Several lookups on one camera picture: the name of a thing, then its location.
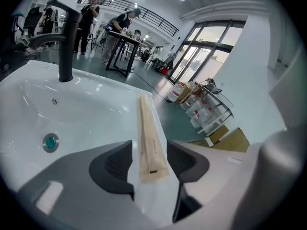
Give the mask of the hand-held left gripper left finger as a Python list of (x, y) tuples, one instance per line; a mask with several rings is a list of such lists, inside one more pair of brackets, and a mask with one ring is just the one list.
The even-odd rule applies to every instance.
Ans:
[(132, 141), (65, 155), (18, 191), (27, 209), (59, 230), (152, 230), (128, 182)]

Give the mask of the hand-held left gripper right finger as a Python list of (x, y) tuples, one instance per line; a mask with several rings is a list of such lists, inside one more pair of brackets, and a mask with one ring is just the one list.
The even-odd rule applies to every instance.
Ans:
[(172, 227), (256, 227), (261, 216), (248, 205), (260, 144), (246, 153), (168, 141), (167, 160), (179, 180)]

